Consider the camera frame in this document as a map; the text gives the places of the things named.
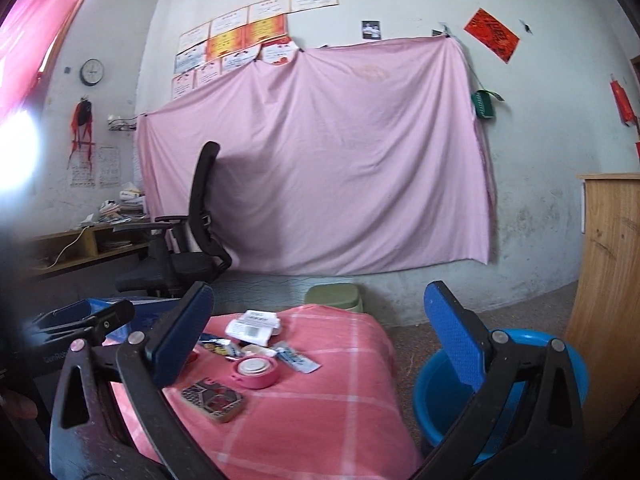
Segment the person's left hand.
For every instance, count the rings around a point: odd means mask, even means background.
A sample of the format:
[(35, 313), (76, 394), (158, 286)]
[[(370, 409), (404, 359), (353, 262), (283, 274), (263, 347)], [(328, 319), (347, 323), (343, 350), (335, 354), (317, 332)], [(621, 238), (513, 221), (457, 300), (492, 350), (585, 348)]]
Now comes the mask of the person's left hand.
[(14, 419), (35, 419), (38, 410), (34, 401), (15, 392), (2, 393), (0, 404), (6, 414)]

